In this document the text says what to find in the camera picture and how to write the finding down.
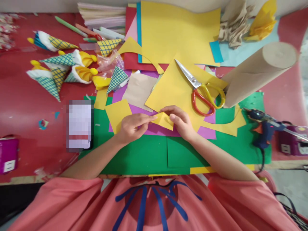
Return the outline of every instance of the scissor blade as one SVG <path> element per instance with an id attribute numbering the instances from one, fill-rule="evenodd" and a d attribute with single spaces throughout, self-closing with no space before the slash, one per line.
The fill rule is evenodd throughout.
<path id="1" fill-rule="evenodd" d="M 198 82 L 198 80 L 189 72 L 189 70 L 186 69 L 178 60 L 176 60 L 176 63 L 179 65 L 181 71 L 184 73 L 188 81 L 193 85 L 194 88 L 198 88 L 201 86 L 201 83 Z"/>

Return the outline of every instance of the purple paper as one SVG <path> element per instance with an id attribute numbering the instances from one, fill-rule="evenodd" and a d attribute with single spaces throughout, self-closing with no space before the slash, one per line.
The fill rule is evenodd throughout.
<path id="1" fill-rule="evenodd" d="M 132 71 L 130 70 L 125 70 L 125 73 L 130 76 Z M 153 78 L 158 78 L 159 74 L 157 72 L 153 72 L 153 71 L 142 71 L 142 74 L 151 76 Z M 117 90 L 116 92 L 113 93 L 113 98 L 112 98 L 112 103 L 116 103 L 122 100 L 122 97 L 125 93 L 127 89 L 127 85 L 122 87 L 121 89 Z M 136 107 L 134 105 L 129 104 L 129 107 L 131 108 L 131 111 L 133 114 L 136 113 L 143 113 L 146 115 L 155 115 L 157 114 L 157 112 L 153 111 L 153 112 L 149 112 L 146 111 L 144 109 L 141 109 L 139 107 Z M 209 122 L 214 124 L 215 123 L 215 114 L 212 116 L 208 116 L 204 119 L 204 121 Z M 109 124 L 109 132 L 113 132 L 111 124 Z M 176 128 L 174 127 L 173 131 L 161 127 L 157 124 L 153 124 L 150 123 L 148 130 L 145 132 L 146 135 L 160 135 L 160 136 L 180 136 L 180 134 L 178 133 L 178 131 L 176 130 Z M 209 128 L 205 128 L 205 127 L 200 127 L 198 130 L 198 134 L 200 134 L 202 137 L 206 138 L 206 139 L 210 139 L 210 140 L 215 140 L 216 139 L 216 131 L 209 129 Z"/>

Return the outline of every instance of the scissors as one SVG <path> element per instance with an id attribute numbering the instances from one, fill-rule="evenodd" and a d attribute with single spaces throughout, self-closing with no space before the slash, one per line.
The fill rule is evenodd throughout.
<path id="1" fill-rule="evenodd" d="M 226 101 L 226 95 L 224 93 L 224 91 L 219 88 L 216 87 L 210 83 L 204 84 L 204 83 L 200 83 L 178 60 L 175 60 L 176 63 L 179 65 L 181 71 L 184 73 L 184 75 L 186 76 L 186 78 L 188 79 L 188 81 L 192 84 L 193 86 L 193 91 L 192 91 L 192 105 L 194 107 L 194 109 L 202 116 L 211 116 L 215 113 L 216 109 L 220 109 L 224 106 L 225 101 Z M 206 95 L 206 97 L 208 98 L 208 100 L 206 98 L 204 98 L 203 95 L 201 95 L 198 92 L 198 88 L 201 87 Z M 216 89 L 221 97 L 221 102 L 220 105 L 217 106 L 214 102 L 214 100 L 212 99 L 210 92 L 208 90 L 208 88 L 214 88 Z M 206 114 L 201 112 L 198 108 L 197 108 L 197 104 L 196 104 L 196 97 L 198 97 L 199 99 L 201 99 L 204 103 L 206 103 L 209 107 L 211 112 Z"/>

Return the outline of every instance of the red scissor handle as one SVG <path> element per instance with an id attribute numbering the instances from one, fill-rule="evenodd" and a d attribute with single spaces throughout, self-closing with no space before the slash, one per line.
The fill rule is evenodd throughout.
<path id="1" fill-rule="evenodd" d="M 208 114 L 205 114 L 203 113 L 202 111 L 200 111 L 198 108 L 197 108 L 197 104 L 196 104 L 196 97 L 198 97 L 199 99 L 201 99 L 204 103 L 206 103 L 209 107 L 210 107 L 210 113 Z M 203 95 L 201 95 L 197 89 L 193 90 L 192 91 L 192 106 L 194 107 L 194 109 L 202 116 L 211 116 L 215 113 L 215 108 L 214 106 L 208 101 L 206 100 Z"/>

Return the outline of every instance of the light blue paper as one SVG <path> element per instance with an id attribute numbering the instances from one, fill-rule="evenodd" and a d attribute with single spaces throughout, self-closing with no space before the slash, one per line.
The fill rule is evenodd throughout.
<path id="1" fill-rule="evenodd" d="M 248 23 L 251 24 L 252 22 L 253 22 L 253 19 L 248 19 Z M 243 38 L 242 45 L 239 46 L 235 50 L 233 50 L 232 48 L 229 48 L 228 42 L 221 42 L 219 44 L 219 47 L 220 47 L 220 51 L 221 51 L 224 61 L 220 63 L 220 66 L 231 66 L 231 67 L 238 66 L 241 62 L 246 60 L 249 56 L 254 54 L 256 51 L 261 49 L 266 44 L 271 43 L 271 42 L 278 42 L 279 41 L 278 24 L 279 24 L 279 20 L 277 19 L 277 22 L 271 34 L 261 41 L 257 41 L 257 42 L 247 41 L 246 42 L 245 39 Z"/>
<path id="2" fill-rule="evenodd" d="M 222 58 L 222 55 L 221 55 L 221 51 L 220 51 L 220 48 L 219 48 L 219 42 L 218 41 L 210 42 L 210 47 L 211 47 L 211 50 L 212 50 L 214 61 L 216 63 L 222 63 L 224 61 L 224 59 Z"/>
<path id="3" fill-rule="evenodd" d="M 138 34 L 138 44 L 142 47 L 141 42 L 141 3 L 137 3 L 137 34 Z M 138 54 L 138 62 L 142 63 L 142 55 Z"/>

